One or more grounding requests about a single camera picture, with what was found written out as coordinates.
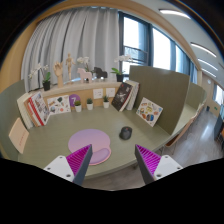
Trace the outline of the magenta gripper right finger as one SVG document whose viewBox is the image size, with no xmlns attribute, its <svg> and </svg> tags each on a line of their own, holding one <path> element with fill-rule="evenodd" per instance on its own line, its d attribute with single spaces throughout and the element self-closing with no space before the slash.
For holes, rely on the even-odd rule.
<svg viewBox="0 0 224 224">
<path fill-rule="evenodd" d="M 135 145 L 135 156 L 145 184 L 182 169 L 182 166 L 169 155 L 160 156 L 140 145 Z"/>
</svg>

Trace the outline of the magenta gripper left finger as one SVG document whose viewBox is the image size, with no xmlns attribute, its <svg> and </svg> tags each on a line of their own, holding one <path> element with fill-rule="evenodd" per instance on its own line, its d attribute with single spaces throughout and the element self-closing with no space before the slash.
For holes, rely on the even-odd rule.
<svg viewBox="0 0 224 224">
<path fill-rule="evenodd" d="M 59 155 L 44 170 L 81 186 L 91 157 L 92 145 L 87 145 L 67 157 Z"/>
</svg>

